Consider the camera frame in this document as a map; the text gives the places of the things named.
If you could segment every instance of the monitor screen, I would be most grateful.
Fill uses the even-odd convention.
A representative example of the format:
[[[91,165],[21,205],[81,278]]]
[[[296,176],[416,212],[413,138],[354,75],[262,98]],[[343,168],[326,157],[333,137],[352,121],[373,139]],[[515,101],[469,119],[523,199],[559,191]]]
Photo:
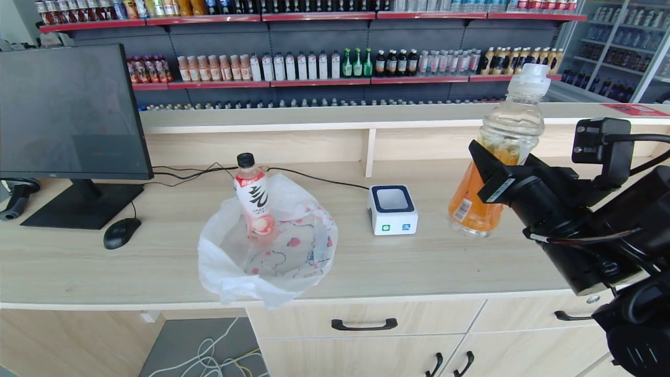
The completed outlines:
[[[153,178],[122,45],[0,52],[0,178]]]

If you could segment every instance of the monitor stand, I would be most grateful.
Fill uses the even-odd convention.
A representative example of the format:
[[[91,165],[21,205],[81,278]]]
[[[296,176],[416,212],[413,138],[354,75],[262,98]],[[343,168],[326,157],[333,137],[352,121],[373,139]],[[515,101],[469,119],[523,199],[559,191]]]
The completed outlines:
[[[21,225],[68,229],[102,229],[137,195],[143,184],[95,184],[72,179],[72,186],[38,209]]]

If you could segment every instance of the drawer handle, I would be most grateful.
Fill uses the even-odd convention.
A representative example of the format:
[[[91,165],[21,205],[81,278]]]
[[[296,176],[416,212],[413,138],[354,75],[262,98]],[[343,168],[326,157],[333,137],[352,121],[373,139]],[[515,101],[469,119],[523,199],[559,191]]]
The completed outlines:
[[[341,319],[333,319],[330,322],[330,326],[335,330],[340,331],[378,331],[378,330],[390,330],[398,327],[398,320],[395,318],[387,318],[386,323],[380,327],[348,327],[344,325]]]
[[[462,377],[465,374],[465,372],[467,372],[468,369],[470,369],[472,363],[474,363],[474,354],[472,353],[472,351],[467,351],[465,355],[468,356],[468,364],[465,365],[465,368],[463,368],[463,372],[459,372],[458,369],[454,370],[454,377]]]
[[[571,315],[568,315],[566,312],[559,310],[553,312],[553,314],[556,316],[556,319],[559,319],[560,321],[586,321],[588,319],[593,319],[593,317],[588,316],[588,317],[572,317]]]
[[[435,358],[438,359],[438,364],[435,366],[435,369],[433,369],[433,372],[431,373],[429,370],[425,371],[425,377],[435,377],[435,375],[438,372],[438,369],[442,366],[442,362],[444,361],[442,354],[441,353],[436,353]]]

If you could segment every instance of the plastic bag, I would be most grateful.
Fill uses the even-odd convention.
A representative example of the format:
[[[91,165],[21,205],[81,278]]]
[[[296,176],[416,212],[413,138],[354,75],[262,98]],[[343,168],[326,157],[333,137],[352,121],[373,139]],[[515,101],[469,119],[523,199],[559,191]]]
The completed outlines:
[[[282,174],[269,179],[277,239],[258,246],[247,238],[242,205],[221,203],[200,234],[202,286],[229,304],[242,296],[277,308],[316,285],[332,266],[338,230],[330,214],[304,188]]]

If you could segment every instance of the white bottle cap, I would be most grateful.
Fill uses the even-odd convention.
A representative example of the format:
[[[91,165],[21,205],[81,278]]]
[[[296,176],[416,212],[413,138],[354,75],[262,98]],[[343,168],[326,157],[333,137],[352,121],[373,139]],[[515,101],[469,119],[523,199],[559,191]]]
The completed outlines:
[[[521,74],[512,76],[507,91],[533,96],[544,96],[549,90],[551,79],[547,77],[549,67],[544,64],[524,64]]]

